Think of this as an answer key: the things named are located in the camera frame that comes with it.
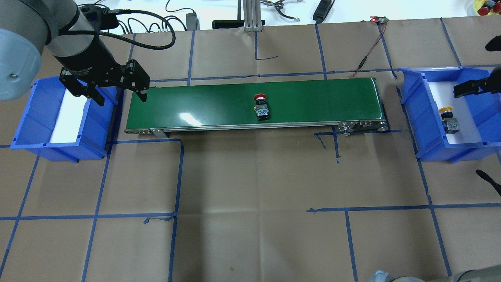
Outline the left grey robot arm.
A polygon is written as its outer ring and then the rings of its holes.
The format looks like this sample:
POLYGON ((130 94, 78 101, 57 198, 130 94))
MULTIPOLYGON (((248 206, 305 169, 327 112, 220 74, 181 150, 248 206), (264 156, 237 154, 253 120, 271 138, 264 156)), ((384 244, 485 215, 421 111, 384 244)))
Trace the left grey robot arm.
POLYGON ((118 27, 108 8, 73 0, 2 0, 0 98, 23 96, 41 67, 44 48, 62 64, 59 81, 75 97, 104 105, 97 87, 119 87, 143 102, 150 78, 136 60, 118 64, 98 32, 118 27))

